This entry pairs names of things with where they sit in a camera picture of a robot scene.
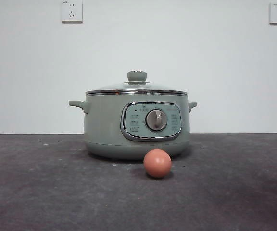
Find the lid knob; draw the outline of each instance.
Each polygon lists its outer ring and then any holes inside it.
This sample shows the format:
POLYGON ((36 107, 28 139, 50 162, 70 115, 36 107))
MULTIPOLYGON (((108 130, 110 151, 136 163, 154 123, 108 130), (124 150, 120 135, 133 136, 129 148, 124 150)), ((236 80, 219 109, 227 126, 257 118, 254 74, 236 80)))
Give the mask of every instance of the lid knob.
POLYGON ((147 73, 144 71, 129 71, 128 80, 129 82, 145 82, 147 73))

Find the sage green cooker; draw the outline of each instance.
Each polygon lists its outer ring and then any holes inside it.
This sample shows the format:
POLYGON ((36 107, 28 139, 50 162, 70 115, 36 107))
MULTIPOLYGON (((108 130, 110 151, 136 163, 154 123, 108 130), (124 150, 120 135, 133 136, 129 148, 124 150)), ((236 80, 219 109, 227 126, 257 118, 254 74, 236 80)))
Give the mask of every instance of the sage green cooker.
POLYGON ((69 101, 84 112, 84 141, 100 156, 143 159, 151 149, 177 155, 189 145, 186 92, 146 82, 143 71, 128 72, 128 82, 86 92, 85 101, 69 101))

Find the control panel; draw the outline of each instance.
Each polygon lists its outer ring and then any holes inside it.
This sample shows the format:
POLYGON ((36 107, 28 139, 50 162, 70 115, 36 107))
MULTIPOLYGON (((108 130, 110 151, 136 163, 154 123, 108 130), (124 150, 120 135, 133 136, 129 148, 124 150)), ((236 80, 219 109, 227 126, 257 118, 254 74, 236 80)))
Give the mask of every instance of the control panel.
POLYGON ((170 140, 180 131, 180 109, 174 103, 132 102, 123 109, 121 132, 130 140, 170 140))

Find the chrome trim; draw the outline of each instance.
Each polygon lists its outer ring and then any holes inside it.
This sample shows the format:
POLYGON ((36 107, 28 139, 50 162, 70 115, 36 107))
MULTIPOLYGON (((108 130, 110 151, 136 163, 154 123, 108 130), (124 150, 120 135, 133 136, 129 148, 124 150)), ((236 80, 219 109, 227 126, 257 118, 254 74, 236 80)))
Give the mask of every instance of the chrome trim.
POLYGON ((85 92, 86 95, 128 95, 128 94, 161 94, 161 95, 188 95, 184 91, 178 90, 151 90, 151 89, 107 89, 91 90, 85 92))
POLYGON ((135 136, 130 134, 125 126, 125 115, 126 115, 126 111, 128 109, 128 107, 130 107, 131 105, 135 105, 135 104, 159 104, 159 103, 163 103, 163 104, 170 104, 170 105, 175 105, 179 112, 180 112, 180 107, 175 104, 175 103, 169 103, 169 102, 156 102, 156 101, 144 101, 144 102, 131 102, 128 103, 126 106, 124 106, 123 111, 122 111, 122 117, 121 117, 121 121, 120 121, 120 130, 122 132, 122 134, 124 135, 124 137, 126 137, 129 140, 132 141, 149 141, 149 142, 157 142, 157 141, 168 141, 168 140, 173 140, 175 138, 177 138, 177 136, 179 136, 181 130, 182 130, 182 120, 181 120, 181 116, 180 116, 180 121, 181 121, 181 127, 180 130, 171 136, 158 136, 158 137, 141 137, 141 136, 135 136))

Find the silver dial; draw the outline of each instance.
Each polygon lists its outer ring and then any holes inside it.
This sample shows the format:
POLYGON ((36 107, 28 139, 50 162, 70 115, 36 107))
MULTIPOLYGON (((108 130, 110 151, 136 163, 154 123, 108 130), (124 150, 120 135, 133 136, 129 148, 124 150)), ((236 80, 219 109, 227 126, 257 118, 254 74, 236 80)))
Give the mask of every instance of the silver dial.
POLYGON ((155 109, 146 116, 146 124, 153 131, 161 131, 167 124, 167 118, 163 111, 155 109))

